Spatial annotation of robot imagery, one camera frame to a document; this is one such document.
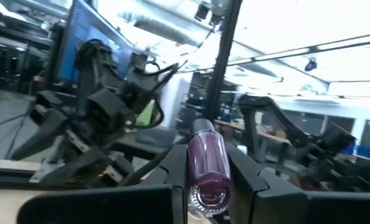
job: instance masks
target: wire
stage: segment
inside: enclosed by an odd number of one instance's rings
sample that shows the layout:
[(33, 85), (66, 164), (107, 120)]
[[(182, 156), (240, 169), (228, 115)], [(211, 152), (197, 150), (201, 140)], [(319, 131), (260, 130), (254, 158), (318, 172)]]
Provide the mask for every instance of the wire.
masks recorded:
[(16, 128), (18, 128), (20, 125), (20, 122), (18, 122), (7, 134), (5, 134), (1, 139), (0, 139), (0, 143), (5, 139), (7, 138)]
[[(196, 53), (197, 50), (199, 50), (203, 44), (205, 43), (205, 41), (209, 38), (209, 36), (213, 33), (214, 29), (216, 27), (214, 26), (210, 31), (209, 33), (206, 35), (206, 37), (204, 38), (204, 40), (197, 46), (197, 48), (193, 51), (192, 54)], [(157, 72), (151, 72), (151, 73), (147, 73), (145, 71), (143, 71), (143, 73), (146, 75), (146, 76), (149, 76), (149, 77), (153, 77), (153, 76), (157, 76), (157, 75), (160, 75), (160, 74), (163, 74), (165, 72), (168, 72), (169, 73), (156, 85), (153, 87), (153, 89), (150, 91), (150, 95), (152, 95), (153, 93), (155, 93), (157, 90), (159, 90), (161, 87), (163, 87), (165, 84), (167, 84), (167, 82), (170, 81), (170, 79), (173, 77), (173, 75), (175, 75), (177, 73), (177, 71), (183, 67), (185, 64), (187, 64), (187, 62), (189, 61), (189, 59), (185, 60), (185, 62), (179, 66), (179, 63), (175, 63), (175, 64), (172, 64), (164, 69), (161, 69)], [(157, 106), (157, 109), (159, 111), (159, 114), (160, 114), (160, 118), (159, 120), (157, 120), (157, 122), (151, 124), (151, 125), (146, 125), (146, 126), (130, 126), (130, 128), (136, 128), (136, 129), (149, 129), (149, 128), (155, 128), (157, 127), (159, 124), (161, 124), (163, 122), (163, 119), (164, 119), (164, 111), (163, 109), (161, 108), (160, 104), (157, 103), (157, 100), (156, 100), (156, 106)]]
[(161, 161), (171, 152), (170, 149), (166, 149), (164, 152), (158, 154), (154, 159), (149, 161), (145, 166), (136, 170), (134, 173), (125, 177), (125, 179), (120, 183), (120, 187), (126, 187), (137, 184), (142, 177), (149, 174), (156, 166), (160, 164)]
[(16, 130), (16, 133), (15, 133), (14, 137), (12, 138), (11, 144), (9, 145), (9, 148), (5, 153), (5, 156), (4, 156), (5, 159), (9, 159), (9, 156), (11, 155), (13, 147), (15, 146), (17, 136), (19, 135), (21, 129), (23, 128), (24, 121), (26, 120), (27, 115), (30, 113), (31, 108), (32, 108), (32, 103), (29, 103), (29, 106), (27, 106), (26, 114), (25, 114), (25, 116), (23, 116), (23, 119), (20, 121), (19, 127)]
[(26, 113), (24, 113), (24, 114), (17, 115), (17, 116), (15, 116), (15, 117), (13, 117), (13, 118), (6, 119), (5, 121), (1, 121), (1, 122), (0, 122), (0, 125), (5, 124), (5, 123), (8, 123), (8, 122), (10, 122), (10, 121), (13, 121), (13, 120), (15, 120), (15, 119), (17, 119), (17, 118), (21, 118), (21, 117), (26, 116), (26, 115), (27, 115), (27, 112), (26, 112)]
[(130, 126), (130, 128), (132, 129), (149, 129), (149, 128), (155, 128), (157, 126), (159, 126), (159, 124), (161, 124), (164, 120), (164, 111), (163, 109), (161, 108), (160, 104), (158, 103), (157, 99), (154, 98), (155, 102), (156, 102), (156, 106), (157, 106), (157, 110), (158, 110), (158, 113), (160, 115), (159, 119), (154, 122), (153, 124), (149, 124), (149, 125), (134, 125), (134, 126)]
[(0, 113), (11, 114), (11, 115), (18, 115), (17, 113), (11, 113), (11, 112), (1, 111), (1, 110), (0, 110)]

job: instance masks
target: ceiling duct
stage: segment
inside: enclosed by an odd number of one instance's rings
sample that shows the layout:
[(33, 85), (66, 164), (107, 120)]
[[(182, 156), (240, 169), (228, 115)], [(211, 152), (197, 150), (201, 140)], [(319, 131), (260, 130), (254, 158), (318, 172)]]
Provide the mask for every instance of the ceiling duct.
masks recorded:
[[(121, 18), (123, 18), (125, 21), (129, 23), (134, 23), (134, 26), (137, 28), (143, 29), (152, 34), (156, 34), (158, 36), (172, 40), (179, 44), (189, 44), (195, 47), (198, 47), (200, 44), (198, 40), (196, 40), (193, 37), (188, 36), (186, 33), (179, 30), (178, 28), (172, 27), (150, 16), (145, 16), (141, 13), (137, 13), (133, 11), (119, 12), (118, 16), (120, 16)], [(263, 66), (260, 66), (256, 63), (244, 64), (244, 65), (239, 65), (239, 66), (246, 70), (250, 70), (252, 72), (259, 73), (262, 75), (268, 75), (270, 77), (275, 77), (275, 78), (278, 77), (278, 75), (276, 75), (269, 69), (266, 69)]]
[(36, 11), (40, 11), (43, 13), (46, 13), (50, 16), (54, 16), (59, 19), (67, 19), (67, 15), (69, 14), (68, 10), (59, 7), (58, 5), (52, 4), (46, 0), (40, 1), (40, 0), (13, 0), (13, 2), (20, 4), (25, 7), (29, 7), (31, 9), (34, 9)]
[[(25, 7), (29, 7), (31, 9), (35, 9), (37, 11), (44, 12), (50, 16), (55, 16), (59, 19), (67, 19), (68, 16), (67, 9), (52, 4), (46, 0), (14, 0), (14, 2)], [(129, 23), (134, 23), (134, 26), (139, 29), (172, 40), (179, 44), (189, 44), (195, 47), (199, 46), (200, 44), (198, 40), (190, 37), (185, 32), (179, 30), (177, 27), (170, 26), (158, 19), (146, 16), (142, 13), (137, 13), (134, 11), (123, 11), (119, 12), (118, 16)], [(268, 75), (270, 77), (278, 77), (278, 75), (276, 75), (275, 73), (255, 63), (240, 65), (240, 67), (252, 72)]]

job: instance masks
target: black pole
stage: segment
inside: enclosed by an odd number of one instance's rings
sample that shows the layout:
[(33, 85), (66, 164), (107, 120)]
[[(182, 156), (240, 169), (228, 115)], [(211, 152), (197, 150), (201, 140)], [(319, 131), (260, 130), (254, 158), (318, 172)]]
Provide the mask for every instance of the black pole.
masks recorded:
[(234, 40), (234, 33), (237, 18), (240, 11), (242, 0), (232, 0), (232, 4), (225, 17), (225, 27), (220, 39), (220, 47), (212, 73), (212, 79), (207, 90), (207, 102), (204, 110), (204, 117), (214, 123), (218, 116), (219, 95), (221, 93), (222, 82), (224, 81), (225, 72), (228, 64), (228, 57)]

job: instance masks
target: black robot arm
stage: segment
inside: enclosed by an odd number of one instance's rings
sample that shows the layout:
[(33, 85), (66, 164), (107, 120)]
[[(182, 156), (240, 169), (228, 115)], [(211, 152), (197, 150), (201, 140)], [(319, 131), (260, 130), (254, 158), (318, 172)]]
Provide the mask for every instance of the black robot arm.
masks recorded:
[(46, 150), (56, 137), (63, 136), (31, 181), (116, 186), (133, 168), (122, 156), (110, 155), (112, 143), (128, 129), (152, 128), (162, 122), (164, 114), (158, 103), (160, 116), (156, 123), (137, 126), (135, 120), (176, 73), (178, 64), (154, 73), (131, 67), (123, 80), (116, 75), (117, 65), (111, 59), (110, 47), (93, 39), (80, 46), (75, 65), (79, 72), (77, 96), (72, 96), (77, 97), (75, 104), (52, 91), (39, 92), (30, 117), (40, 128), (14, 151), (11, 159), (24, 159)]
[[(360, 224), (370, 220), (370, 194), (304, 191), (231, 143), (225, 148), (235, 189), (228, 210), (232, 224)], [(17, 223), (191, 223), (187, 220), (188, 162), (187, 146), (176, 145), (141, 184), (41, 195), (22, 206)]]
[(268, 111), (282, 125), (287, 138), (299, 151), (297, 162), (307, 168), (298, 174), (301, 183), (320, 185), (334, 191), (367, 191), (370, 188), (370, 166), (356, 166), (345, 160), (337, 160), (335, 156), (350, 146), (355, 138), (336, 125), (331, 125), (321, 136), (304, 133), (284, 115), (278, 105), (267, 96), (243, 95), (239, 99), (239, 107), (245, 119), (247, 147), (251, 157), (263, 162), (258, 157), (260, 150), (257, 145), (257, 130), (254, 114), (258, 110)]

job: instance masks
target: desk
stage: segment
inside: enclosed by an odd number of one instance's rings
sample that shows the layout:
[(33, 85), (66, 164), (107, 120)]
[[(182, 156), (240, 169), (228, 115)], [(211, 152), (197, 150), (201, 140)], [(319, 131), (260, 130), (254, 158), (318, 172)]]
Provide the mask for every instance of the desk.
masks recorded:
[[(35, 171), (40, 164), (35, 162), (0, 160), (0, 169), (22, 169)], [(16, 215), (24, 202), (36, 195), (44, 194), (40, 190), (5, 190), (0, 189), (0, 223), (15, 224)], [(189, 224), (210, 224), (207, 220), (195, 220), (188, 215)]]
[[(115, 151), (124, 153), (124, 158), (126, 158), (130, 162), (132, 162), (134, 157), (139, 157), (150, 161), (154, 159), (158, 154), (168, 149), (166, 147), (140, 143), (135, 139), (135, 133), (128, 133), (120, 139), (117, 139), (114, 147), (115, 149), (117, 149)], [(183, 136), (176, 136), (174, 144), (181, 142), (183, 139)]]
[[(219, 129), (219, 132), (221, 132), (222, 126), (228, 126), (230, 128), (238, 129), (238, 130), (241, 130), (241, 131), (244, 130), (244, 127), (240, 127), (240, 126), (237, 126), (235, 124), (228, 123), (228, 122), (225, 122), (225, 121), (214, 120), (214, 122), (221, 126), (221, 128)], [(256, 161), (258, 161), (260, 164), (263, 164), (263, 165), (268, 164), (266, 162), (266, 159), (265, 159), (265, 155), (267, 153), (268, 140), (272, 140), (272, 141), (275, 141), (277, 143), (280, 143), (281, 144), (281, 146), (280, 146), (281, 150), (280, 150), (280, 154), (278, 155), (278, 161), (275, 164), (275, 167), (276, 167), (275, 174), (277, 176), (281, 176), (281, 174), (282, 174), (281, 170), (285, 169), (285, 167), (284, 167), (285, 156), (288, 153), (289, 146), (291, 146), (292, 144), (287, 139), (280, 138), (280, 137), (277, 137), (277, 136), (272, 136), (271, 134), (263, 133), (263, 132), (259, 131), (258, 129), (257, 129), (257, 134), (259, 136), (263, 136), (260, 150), (258, 150), (256, 152), (248, 152), (248, 154), (250, 154), (250, 153), (253, 154), (254, 155), (253, 158)]]

